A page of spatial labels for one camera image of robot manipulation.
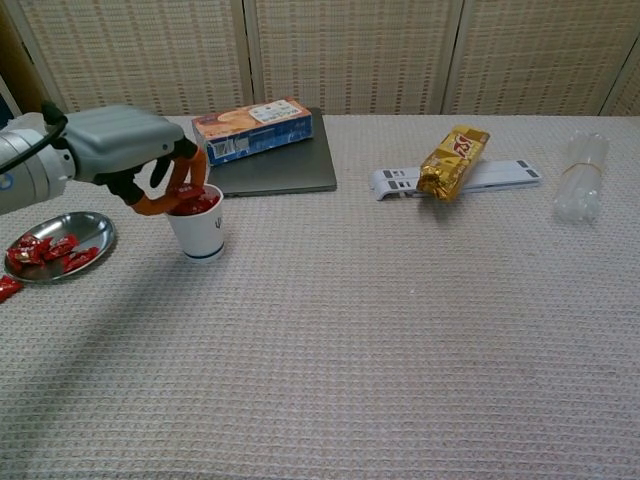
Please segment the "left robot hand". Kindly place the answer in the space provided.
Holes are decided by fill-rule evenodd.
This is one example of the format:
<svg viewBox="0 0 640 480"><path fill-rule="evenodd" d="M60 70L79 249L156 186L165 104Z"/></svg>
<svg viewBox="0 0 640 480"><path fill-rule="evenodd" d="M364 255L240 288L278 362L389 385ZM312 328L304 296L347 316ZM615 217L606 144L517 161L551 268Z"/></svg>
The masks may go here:
<svg viewBox="0 0 640 480"><path fill-rule="evenodd" d="M168 119L129 105L100 107L67 116L62 134L73 155L77 181L106 186L137 214L167 213L181 202L179 188L197 188L207 177L206 154L184 129ZM142 168L154 163L150 186L167 173L165 193L149 197L135 183Z"/></svg>

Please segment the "white paper cup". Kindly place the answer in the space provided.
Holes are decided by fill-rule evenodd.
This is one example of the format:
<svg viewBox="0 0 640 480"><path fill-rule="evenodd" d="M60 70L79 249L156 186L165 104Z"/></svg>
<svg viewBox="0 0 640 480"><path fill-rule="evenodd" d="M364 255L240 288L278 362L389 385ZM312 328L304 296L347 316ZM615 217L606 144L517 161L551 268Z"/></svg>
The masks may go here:
<svg viewBox="0 0 640 480"><path fill-rule="evenodd" d="M205 193L219 195L219 203L207 212L192 216L166 217L184 255L193 262L206 263L219 257L224 250L223 192L205 184Z"/></svg>

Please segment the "red candy heap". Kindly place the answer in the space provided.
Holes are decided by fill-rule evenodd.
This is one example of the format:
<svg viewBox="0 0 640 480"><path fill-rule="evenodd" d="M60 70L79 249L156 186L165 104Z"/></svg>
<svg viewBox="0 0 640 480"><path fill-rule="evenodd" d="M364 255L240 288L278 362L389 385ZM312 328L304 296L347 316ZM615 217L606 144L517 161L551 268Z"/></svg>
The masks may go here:
<svg viewBox="0 0 640 480"><path fill-rule="evenodd" d="M26 266L44 267L59 260L63 272L67 273L79 269L98 256L98 247L77 250L78 246L79 241L74 234L67 234L58 239L25 234L16 246L6 251L5 258L18 271Z"/></svg>

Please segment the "metal dish of red candies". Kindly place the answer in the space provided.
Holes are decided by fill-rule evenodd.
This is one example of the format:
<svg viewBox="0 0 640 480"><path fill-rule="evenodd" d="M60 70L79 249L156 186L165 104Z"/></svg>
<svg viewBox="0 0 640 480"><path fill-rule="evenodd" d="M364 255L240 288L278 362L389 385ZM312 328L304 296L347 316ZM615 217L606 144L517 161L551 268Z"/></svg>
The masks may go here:
<svg viewBox="0 0 640 480"><path fill-rule="evenodd" d="M104 214L91 211L78 211L58 215L40 224L30 227L25 234L33 234L39 239L51 237L59 240L65 235L73 234L78 240L75 251L83 251L95 247L96 256L77 269L64 271L64 261L58 258L48 262L45 266L26 265L16 269L6 259L6 250L2 253L5 272L24 283L51 283L68 280L97 267L112 253L116 243L116 228L113 222Z"/></svg>

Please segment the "orange blue biscuit box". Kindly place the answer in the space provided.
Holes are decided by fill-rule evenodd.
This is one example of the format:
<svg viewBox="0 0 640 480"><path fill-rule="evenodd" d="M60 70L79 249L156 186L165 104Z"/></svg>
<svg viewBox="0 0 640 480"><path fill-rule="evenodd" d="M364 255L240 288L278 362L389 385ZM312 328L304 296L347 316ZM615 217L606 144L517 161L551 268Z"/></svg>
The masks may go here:
<svg viewBox="0 0 640 480"><path fill-rule="evenodd" d="M312 112L291 97L192 120L212 167L313 137Z"/></svg>

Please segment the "brown wooden beam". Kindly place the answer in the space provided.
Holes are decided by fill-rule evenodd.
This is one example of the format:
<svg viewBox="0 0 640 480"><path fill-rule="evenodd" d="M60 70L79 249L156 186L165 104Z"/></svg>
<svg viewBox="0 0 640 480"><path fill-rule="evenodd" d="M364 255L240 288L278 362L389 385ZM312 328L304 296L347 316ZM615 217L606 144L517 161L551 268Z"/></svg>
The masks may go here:
<svg viewBox="0 0 640 480"><path fill-rule="evenodd" d="M0 75L22 113L40 112L49 100L13 20L0 1Z"/></svg>

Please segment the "grey closed laptop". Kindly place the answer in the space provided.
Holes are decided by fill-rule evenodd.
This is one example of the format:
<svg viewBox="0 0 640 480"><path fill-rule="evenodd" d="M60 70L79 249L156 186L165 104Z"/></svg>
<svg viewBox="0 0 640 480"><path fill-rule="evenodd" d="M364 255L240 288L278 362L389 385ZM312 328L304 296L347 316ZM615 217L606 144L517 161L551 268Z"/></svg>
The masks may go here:
<svg viewBox="0 0 640 480"><path fill-rule="evenodd" d="M337 180L321 110L311 109L313 136L210 169L227 197L329 192Z"/></svg>

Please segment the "woven folding screen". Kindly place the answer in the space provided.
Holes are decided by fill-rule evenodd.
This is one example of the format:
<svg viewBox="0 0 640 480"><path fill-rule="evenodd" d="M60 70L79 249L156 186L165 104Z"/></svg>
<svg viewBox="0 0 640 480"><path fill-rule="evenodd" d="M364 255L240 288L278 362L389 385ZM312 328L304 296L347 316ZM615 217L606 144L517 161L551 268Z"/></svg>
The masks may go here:
<svg viewBox="0 0 640 480"><path fill-rule="evenodd" d="M0 1L70 111L640 116L640 0Z"/></svg>

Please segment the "white woven tablecloth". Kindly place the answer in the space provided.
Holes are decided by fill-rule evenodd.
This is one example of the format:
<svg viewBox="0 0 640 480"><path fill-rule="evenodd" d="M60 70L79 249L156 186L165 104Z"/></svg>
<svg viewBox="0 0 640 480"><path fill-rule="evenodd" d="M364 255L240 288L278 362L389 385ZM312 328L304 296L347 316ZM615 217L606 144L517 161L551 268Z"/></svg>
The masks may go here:
<svg viewBox="0 0 640 480"><path fill-rule="evenodd" d="M112 254L0 304L0 480L640 480L640 117L467 116L531 189L377 201L455 116L329 116L330 193L228 199L187 261L105 189L0 217L0 249L92 210ZM553 215L576 131L592 223Z"/></svg>

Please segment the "gold snack packet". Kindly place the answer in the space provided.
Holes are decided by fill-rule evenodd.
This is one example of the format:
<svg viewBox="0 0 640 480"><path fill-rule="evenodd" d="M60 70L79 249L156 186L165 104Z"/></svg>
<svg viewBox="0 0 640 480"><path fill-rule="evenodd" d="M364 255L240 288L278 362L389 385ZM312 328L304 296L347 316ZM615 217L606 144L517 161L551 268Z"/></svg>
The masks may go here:
<svg viewBox="0 0 640 480"><path fill-rule="evenodd" d="M441 201L459 194L491 135L468 125L455 125L419 167L416 189Z"/></svg>

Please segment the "clear plastic tube bundle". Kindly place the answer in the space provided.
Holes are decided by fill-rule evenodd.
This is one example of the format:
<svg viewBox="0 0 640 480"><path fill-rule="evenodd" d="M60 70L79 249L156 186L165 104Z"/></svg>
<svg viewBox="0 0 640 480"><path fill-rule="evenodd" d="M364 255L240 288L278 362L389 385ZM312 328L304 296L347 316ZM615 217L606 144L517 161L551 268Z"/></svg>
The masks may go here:
<svg viewBox="0 0 640 480"><path fill-rule="evenodd" d="M566 150L553 199L553 215L566 223L592 223L601 208L602 179L609 139L600 133L576 131Z"/></svg>

